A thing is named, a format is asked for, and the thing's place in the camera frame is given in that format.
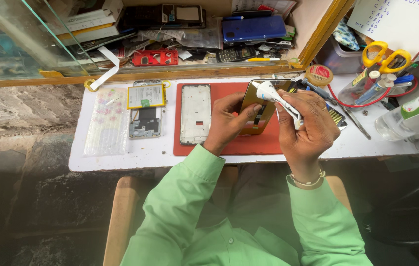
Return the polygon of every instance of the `scissors handle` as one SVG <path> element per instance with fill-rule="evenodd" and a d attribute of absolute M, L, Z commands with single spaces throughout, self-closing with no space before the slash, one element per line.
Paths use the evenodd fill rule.
<path fill-rule="evenodd" d="M 401 67 L 398 68 L 389 68 L 388 65 L 395 59 L 397 55 L 406 59 L 406 63 L 404 63 Z M 398 49 L 391 53 L 391 55 L 382 61 L 382 66 L 379 69 L 379 72 L 382 74 L 393 74 L 398 72 L 411 64 L 411 54 L 403 49 Z"/>
<path fill-rule="evenodd" d="M 373 46 L 380 46 L 381 50 L 379 51 L 379 53 L 375 56 L 374 59 L 369 59 L 367 58 L 367 50 L 370 47 Z M 382 42 L 382 41 L 375 41 L 375 42 L 371 42 L 369 43 L 364 50 L 362 51 L 362 62 L 364 63 L 365 67 L 371 67 L 373 66 L 373 64 L 380 62 L 382 60 L 382 55 L 384 55 L 384 53 L 387 51 L 388 45 L 386 42 Z"/>

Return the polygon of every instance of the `man's hand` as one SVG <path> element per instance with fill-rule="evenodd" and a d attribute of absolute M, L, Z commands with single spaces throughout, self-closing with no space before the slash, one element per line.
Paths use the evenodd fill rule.
<path fill-rule="evenodd" d="M 280 124 L 280 147 L 295 179 L 314 182 L 319 178 L 318 157 L 330 148 L 340 130 L 325 109 L 326 102 L 312 91 L 287 93 L 279 90 L 282 98 L 303 117 L 303 125 L 295 130 L 293 118 L 276 103 Z"/>
<path fill-rule="evenodd" d="M 237 137 L 248 120 L 262 108 L 260 104 L 253 104 L 238 116 L 233 115 L 241 109 L 243 99 L 243 92 L 235 92 L 214 102 L 211 128 L 203 144 L 203 147 L 212 154 L 219 156 L 224 147 Z"/>

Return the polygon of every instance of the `blue phone back cover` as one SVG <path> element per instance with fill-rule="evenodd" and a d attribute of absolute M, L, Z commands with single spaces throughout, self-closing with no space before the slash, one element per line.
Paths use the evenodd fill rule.
<path fill-rule="evenodd" d="M 223 21 L 222 28 L 225 43 L 273 39 L 287 35 L 281 16 Z"/>

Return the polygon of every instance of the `chair armrest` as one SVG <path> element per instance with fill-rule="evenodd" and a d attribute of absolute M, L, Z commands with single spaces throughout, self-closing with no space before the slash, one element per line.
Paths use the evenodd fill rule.
<path fill-rule="evenodd" d="M 139 200 L 137 182 L 137 178 L 132 177 L 122 177 L 118 181 L 109 220 L 103 266 L 119 266 L 126 252 L 129 231 L 132 229 L 136 203 Z"/>
<path fill-rule="evenodd" d="M 337 176 L 327 176 L 325 179 L 336 198 L 352 213 L 348 193 L 346 192 L 346 188 L 344 187 L 341 178 Z"/>

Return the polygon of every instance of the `shirt sleeve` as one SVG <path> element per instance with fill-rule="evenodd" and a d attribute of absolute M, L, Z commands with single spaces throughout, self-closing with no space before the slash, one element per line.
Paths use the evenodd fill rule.
<path fill-rule="evenodd" d="M 145 219 L 131 237 L 121 265 L 181 265 L 205 202 L 211 197 L 225 160 L 197 145 L 172 167 L 147 196 Z"/>
<path fill-rule="evenodd" d="M 313 190 L 289 183 L 289 190 L 293 222 L 303 246 L 302 265 L 372 265 L 354 217 L 326 180 Z"/>

